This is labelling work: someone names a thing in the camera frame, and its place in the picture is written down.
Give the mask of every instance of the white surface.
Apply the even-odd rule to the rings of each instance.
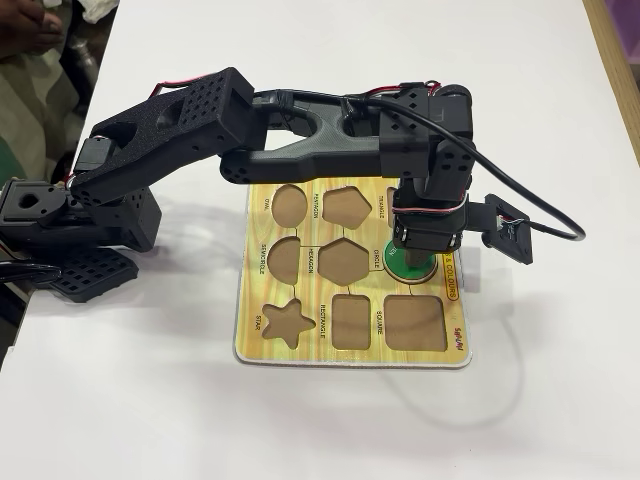
[[[153,187],[137,281],[33,299],[0,375],[2,478],[640,476],[640,170],[582,2],[452,3],[123,2],[87,125],[229,65],[258,89],[464,84],[478,148],[588,234],[535,234],[529,267],[465,237],[471,364],[239,364],[246,190],[212,158]],[[489,192],[550,221],[478,167],[472,197]]]

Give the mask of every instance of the black cable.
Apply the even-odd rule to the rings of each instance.
[[[566,226],[569,230],[571,230],[573,234],[556,230],[555,228],[547,227],[546,225],[542,225],[540,223],[526,221],[527,225],[529,225],[534,230],[538,230],[540,232],[548,233],[550,235],[554,235],[559,238],[563,238],[566,240],[573,240],[576,242],[579,242],[580,240],[583,240],[586,237],[586,233],[582,229],[582,227],[580,227],[580,225],[574,222],[571,218],[569,218],[567,215],[562,213],[553,205],[550,205],[549,203],[545,202],[543,199],[538,197],[535,193],[531,192],[530,190],[522,186],[520,183],[515,181],[513,178],[511,178],[509,175],[503,172],[491,160],[489,160],[487,157],[482,155],[471,145],[468,145],[463,139],[461,139],[454,133],[450,132],[446,128],[442,127],[441,125],[438,125],[436,122],[433,122],[432,120],[428,119],[424,115],[420,115],[419,113],[414,112],[410,108],[404,107],[402,105],[398,105],[393,102],[389,102],[387,100],[382,100],[379,98],[362,98],[359,96],[347,96],[346,98],[350,102],[355,104],[379,107],[379,108],[384,108],[385,110],[396,112],[400,115],[410,118],[411,120],[421,125],[424,125],[428,129],[433,130],[436,133],[439,133],[444,138],[451,141],[456,146],[464,150],[467,154],[472,156],[480,165],[482,165],[487,171],[489,171],[489,173],[491,173],[494,177],[496,177],[498,180],[504,183],[507,187],[511,188],[516,193],[519,193],[521,196],[523,196],[524,198],[529,200],[531,203],[533,203],[536,207],[540,208],[542,211],[548,213],[553,218],[561,222],[564,226]]]
[[[18,280],[36,280],[49,283],[62,275],[60,267],[37,263],[32,260],[0,261],[0,283],[16,282]]]

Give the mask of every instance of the shape sorting puzzle board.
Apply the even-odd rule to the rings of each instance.
[[[343,367],[466,365],[456,254],[419,284],[386,270],[397,180],[252,185],[235,349],[247,363]]]

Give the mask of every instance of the green cloth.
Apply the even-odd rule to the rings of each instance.
[[[0,189],[12,177],[24,178],[24,170],[15,155],[2,138],[0,138]]]

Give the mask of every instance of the black robotic arm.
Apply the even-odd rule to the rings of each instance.
[[[63,276],[51,285],[75,301],[135,277],[137,267],[130,260],[96,247],[151,249],[161,212],[148,187],[214,155],[221,157],[221,175],[238,184],[398,178],[392,238],[406,250],[410,266],[458,249],[464,230],[482,232],[488,247],[518,262],[533,261],[531,228],[543,226],[493,195],[485,203],[469,201],[476,161],[504,172],[475,149],[471,95],[464,87],[428,82],[346,96],[254,93],[234,68],[166,86],[184,88],[152,95],[96,125],[64,187],[12,180],[3,188],[0,240],[31,258],[60,265]],[[265,151],[267,131],[274,129],[303,138]],[[531,194],[506,178],[523,195]],[[542,202],[531,195],[534,203]],[[568,217],[556,218],[576,232],[564,235],[584,238]]]

